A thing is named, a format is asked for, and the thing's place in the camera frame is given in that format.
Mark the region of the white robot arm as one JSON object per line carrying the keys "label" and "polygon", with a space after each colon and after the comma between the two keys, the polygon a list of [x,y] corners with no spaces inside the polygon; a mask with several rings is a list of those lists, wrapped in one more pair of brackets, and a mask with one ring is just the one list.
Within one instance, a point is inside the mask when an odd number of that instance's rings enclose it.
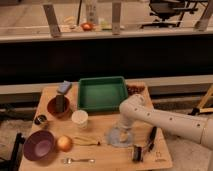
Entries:
{"label": "white robot arm", "polygon": [[213,151],[213,119],[157,110],[145,106],[145,98],[134,94],[119,106],[121,128],[143,121],[181,136]]}

